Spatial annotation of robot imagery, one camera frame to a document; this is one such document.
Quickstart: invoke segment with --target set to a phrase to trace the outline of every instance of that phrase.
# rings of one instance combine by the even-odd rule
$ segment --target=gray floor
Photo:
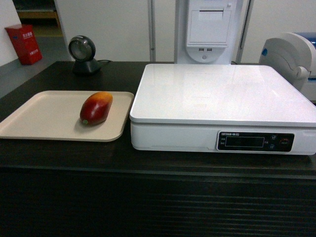
[[[0,98],[22,85],[56,61],[70,61],[67,47],[62,37],[37,37],[43,58],[33,65],[21,65],[15,60],[0,67]]]

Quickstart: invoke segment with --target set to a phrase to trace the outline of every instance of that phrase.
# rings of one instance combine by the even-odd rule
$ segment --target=white scale
[[[149,64],[130,119],[138,150],[316,153],[316,107],[268,66]]]

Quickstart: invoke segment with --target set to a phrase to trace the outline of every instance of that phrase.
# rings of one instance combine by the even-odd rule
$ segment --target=red fire extinguisher box
[[[6,27],[10,40],[22,65],[31,65],[42,59],[32,25],[14,25]]]

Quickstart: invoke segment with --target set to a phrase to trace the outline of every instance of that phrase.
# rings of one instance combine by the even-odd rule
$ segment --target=wooden shelf
[[[20,19],[55,19],[60,28],[59,17],[56,11],[18,11]]]

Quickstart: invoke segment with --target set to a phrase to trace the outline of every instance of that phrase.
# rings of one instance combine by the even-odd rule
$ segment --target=beige tray
[[[107,120],[85,126],[79,119],[85,100],[96,91],[44,91],[0,123],[0,138],[109,142],[119,138],[134,95],[114,92]]]

